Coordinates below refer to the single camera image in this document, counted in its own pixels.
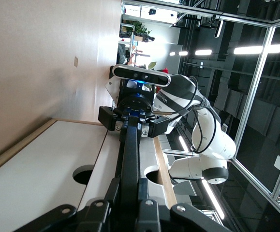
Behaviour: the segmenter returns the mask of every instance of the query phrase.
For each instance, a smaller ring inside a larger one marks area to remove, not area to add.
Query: wooden edge
[[[158,137],[154,138],[154,144],[159,164],[157,181],[164,186],[166,202],[168,204],[168,207],[171,208],[173,205],[177,204],[177,199],[172,188],[169,172],[165,165],[163,152]]]
[[[71,120],[71,119],[65,119],[65,118],[54,118],[56,121],[63,121],[63,122],[76,122],[76,123],[83,123],[83,124],[90,124],[90,125],[97,125],[97,126],[103,126],[100,122],[88,122],[88,121],[80,121],[80,120]]]
[[[35,138],[37,138],[40,134],[42,134],[46,129],[48,129],[51,125],[53,125],[57,120],[51,119],[42,125],[40,128],[35,130],[33,133],[28,135],[19,143],[15,144],[6,152],[0,155],[0,167],[4,165],[7,161],[9,161],[13,156],[15,156],[18,152],[20,152],[24,147],[30,144]]]

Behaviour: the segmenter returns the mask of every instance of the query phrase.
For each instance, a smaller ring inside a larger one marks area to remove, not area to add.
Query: glass panel
[[[215,38],[215,30],[197,26],[198,22],[193,21],[194,29],[185,34],[189,39],[185,40],[183,50],[189,55],[181,58],[179,73],[196,77],[200,92],[214,106],[224,130],[234,139],[259,57],[237,55],[234,51],[238,47],[261,46],[266,29],[225,22],[220,36]],[[212,50],[211,55],[195,54],[208,49]],[[188,123],[193,128],[192,114],[188,114]]]
[[[271,44],[280,44],[280,28]],[[280,52],[268,54],[237,159],[273,190],[280,174]]]
[[[233,166],[226,182],[213,186],[225,213],[223,224],[232,231],[279,231],[279,212]]]

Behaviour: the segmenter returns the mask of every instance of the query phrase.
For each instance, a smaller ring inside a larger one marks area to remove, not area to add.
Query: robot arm
[[[153,102],[153,111],[151,105],[145,107],[146,117],[166,116],[167,124],[162,131],[166,134],[170,133],[181,117],[189,111],[198,112],[198,120],[192,133],[192,150],[196,156],[176,160],[169,170],[173,178],[203,177],[212,184],[221,183],[228,178],[227,160],[235,154],[236,145],[221,131],[221,120],[209,101],[198,90],[195,79],[191,80],[180,74],[170,77],[162,72],[123,65],[116,65],[113,68],[113,75],[106,88],[118,106],[116,112],[126,107],[137,109],[136,103],[145,102],[140,97],[146,95],[150,99],[149,102]],[[121,79],[127,81],[125,86],[120,85]],[[143,89],[145,83],[161,86],[155,98],[154,91],[147,92]]]
[[[173,178],[202,179],[219,184],[228,178],[227,160],[236,152],[234,141],[221,130],[221,121],[209,101],[197,89],[196,80],[182,75],[171,76],[171,84],[158,92],[155,111],[172,112],[166,133],[190,110],[198,113],[192,133],[192,150],[196,156],[176,160],[170,175]]]

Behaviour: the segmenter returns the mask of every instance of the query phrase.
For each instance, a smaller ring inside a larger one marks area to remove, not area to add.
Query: ceiling light
[[[260,54],[262,52],[262,46],[251,46],[251,47],[237,47],[234,50],[234,54]]]
[[[179,141],[180,141],[180,144],[182,144],[182,147],[183,147],[184,151],[189,152],[188,147],[187,147],[187,145],[186,145],[186,143],[185,143],[183,137],[182,137],[182,136],[179,136],[178,139],[179,139]]]
[[[262,52],[262,46],[237,47],[234,50],[234,54],[236,55],[260,54],[261,52]],[[268,47],[268,53],[279,53],[279,52],[280,52],[280,44],[274,44]]]
[[[208,49],[208,50],[197,50],[195,52],[196,56],[208,56],[212,54],[212,50]]]
[[[180,56],[186,56],[186,55],[188,55],[188,52],[179,52],[178,53]]]
[[[223,213],[221,206],[219,205],[215,195],[213,194],[213,191],[211,190],[211,187],[208,185],[206,180],[202,180],[203,186],[206,189],[206,192],[208,193],[211,201],[213,202],[213,205],[218,213],[218,215],[221,217],[223,220],[225,218],[225,214]]]
[[[268,53],[280,53],[280,44],[270,45]]]

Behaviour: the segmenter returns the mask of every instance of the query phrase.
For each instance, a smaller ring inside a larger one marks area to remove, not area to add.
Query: black cable
[[[198,123],[198,126],[199,126],[199,130],[200,130],[200,136],[201,136],[200,144],[199,144],[198,148],[195,150],[195,153],[197,153],[199,151],[199,148],[202,145],[203,133],[202,133],[202,129],[201,129],[201,125],[200,125],[199,119],[198,119],[197,114],[196,114],[196,112],[194,110],[193,110],[193,113],[194,113],[194,116],[195,116],[195,118],[197,120],[197,123]]]
[[[210,108],[207,108],[207,110],[212,114],[213,116],[213,119],[214,119],[214,132],[213,132],[213,135],[212,135],[212,138],[211,140],[209,141],[209,143],[207,144],[207,146],[202,150],[202,151],[198,151],[198,152],[195,152],[196,154],[200,154],[200,153],[203,153],[204,151],[206,151],[208,149],[208,147],[211,145],[211,143],[213,142],[213,139],[215,138],[215,134],[216,134],[216,118],[212,112],[212,110]]]

